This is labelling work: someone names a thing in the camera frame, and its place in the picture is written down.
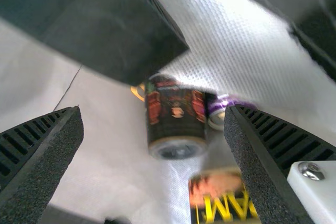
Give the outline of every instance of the white fabric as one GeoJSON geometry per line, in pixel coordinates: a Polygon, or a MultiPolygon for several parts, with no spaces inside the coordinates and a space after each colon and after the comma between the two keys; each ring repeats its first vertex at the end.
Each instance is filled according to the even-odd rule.
{"type": "MultiPolygon", "coordinates": [[[[305,129],[318,136],[336,131],[336,84],[289,35],[286,22],[251,0],[160,1],[190,46],[163,73],[264,110],[291,111],[304,126],[309,119],[313,128],[305,129]]],[[[326,140],[336,145],[335,137],[326,140]]]]}
{"type": "Polygon", "coordinates": [[[53,111],[78,69],[0,20],[0,132],[53,111]]]}

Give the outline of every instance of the can bottom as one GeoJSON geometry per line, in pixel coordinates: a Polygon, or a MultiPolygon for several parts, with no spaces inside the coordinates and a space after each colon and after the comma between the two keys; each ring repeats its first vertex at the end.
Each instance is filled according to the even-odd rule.
{"type": "Polygon", "coordinates": [[[207,149],[203,138],[193,136],[170,136],[152,142],[149,152],[153,157],[176,160],[201,155],[207,149]]]}

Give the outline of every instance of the black foam pad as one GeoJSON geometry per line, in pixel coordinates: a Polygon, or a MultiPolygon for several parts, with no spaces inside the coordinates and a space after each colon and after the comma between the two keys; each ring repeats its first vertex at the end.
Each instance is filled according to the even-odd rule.
{"type": "Polygon", "coordinates": [[[5,146],[18,162],[15,164],[13,160],[16,159],[10,159],[9,152],[0,150],[0,162],[8,169],[8,173],[0,174],[1,181],[7,183],[3,184],[0,192],[1,224],[37,223],[83,140],[83,123],[78,107],[49,115],[2,133],[7,138],[0,139],[0,146],[5,146]],[[21,129],[23,132],[24,127],[30,129],[24,135],[15,131],[21,129]],[[19,146],[21,151],[26,150],[20,156],[19,151],[14,152],[19,146]],[[30,158],[25,159],[25,155],[30,155],[30,158]]]}
{"type": "Polygon", "coordinates": [[[0,16],[64,55],[134,86],[188,49],[157,0],[0,0],[0,16]]]}
{"type": "Polygon", "coordinates": [[[226,110],[224,135],[261,221],[313,224],[286,177],[235,107],[226,110]]]}

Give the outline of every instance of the foam pad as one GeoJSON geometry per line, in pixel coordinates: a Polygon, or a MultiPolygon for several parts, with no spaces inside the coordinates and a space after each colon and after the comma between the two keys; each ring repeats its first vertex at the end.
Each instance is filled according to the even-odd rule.
{"type": "Polygon", "coordinates": [[[39,147],[0,193],[1,224],[38,221],[83,140],[78,107],[64,110],[54,125],[46,125],[50,128],[39,139],[39,147]]]}
{"type": "Polygon", "coordinates": [[[0,0],[0,17],[95,71],[134,86],[188,49],[156,0],[0,0]]]}
{"type": "Polygon", "coordinates": [[[272,178],[276,176],[277,183],[274,184],[269,170],[265,169],[256,154],[255,146],[253,148],[250,143],[250,141],[257,143],[258,138],[242,129],[233,110],[236,108],[231,107],[226,110],[225,139],[242,171],[242,178],[261,221],[263,223],[313,223],[275,163],[272,178]]]}

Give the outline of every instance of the metal screw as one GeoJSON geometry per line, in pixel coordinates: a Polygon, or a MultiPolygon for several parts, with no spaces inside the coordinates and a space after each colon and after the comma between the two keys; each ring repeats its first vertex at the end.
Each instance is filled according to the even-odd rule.
{"type": "Polygon", "coordinates": [[[301,174],[312,180],[323,180],[325,176],[320,167],[313,162],[302,162],[298,166],[301,174]]]}

